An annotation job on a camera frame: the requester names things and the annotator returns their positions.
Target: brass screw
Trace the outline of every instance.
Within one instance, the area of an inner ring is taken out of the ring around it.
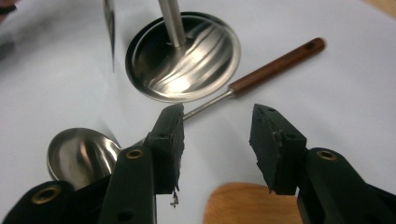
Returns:
[[[139,159],[143,156],[143,151],[140,149],[133,149],[126,153],[126,157],[131,160]]]
[[[48,186],[37,192],[33,198],[32,203],[43,204],[52,201],[61,193],[61,187],[58,185]]]
[[[323,160],[327,160],[327,161],[336,161],[337,160],[337,156],[334,155],[330,151],[324,151],[324,150],[319,151],[318,156],[320,156]]]

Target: wooden handle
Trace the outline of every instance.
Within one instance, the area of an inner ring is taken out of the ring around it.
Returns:
[[[321,52],[324,47],[324,40],[321,38],[315,38],[258,70],[239,78],[235,82],[231,83],[229,88],[233,90],[234,96],[239,96],[246,91],[254,89],[270,78],[279,75],[287,69],[292,68],[294,65],[301,63],[305,59]]]

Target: black object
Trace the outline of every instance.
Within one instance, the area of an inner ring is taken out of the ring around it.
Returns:
[[[141,147],[125,148],[112,175],[73,190],[64,181],[30,189],[4,223],[156,223],[156,194],[178,190],[183,105],[166,107]]]
[[[275,109],[255,105],[249,140],[268,187],[294,195],[304,223],[396,223],[396,196],[366,184],[347,160],[305,137]]]
[[[8,13],[15,10],[17,10],[17,7],[15,7],[15,5],[10,7],[0,7],[0,15],[7,15]]]

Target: round metal bowl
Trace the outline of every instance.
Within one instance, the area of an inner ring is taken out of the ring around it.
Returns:
[[[203,13],[184,12],[187,41],[171,45],[163,18],[143,28],[125,59],[132,84],[156,100],[179,103],[216,91],[235,72],[240,58],[238,38],[223,21]]]

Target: ladle bowl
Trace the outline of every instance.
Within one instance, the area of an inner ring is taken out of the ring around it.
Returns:
[[[81,189],[110,175],[121,148],[97,131],[73,128],[58,133],[50,142],[47,165],[53,179]]]

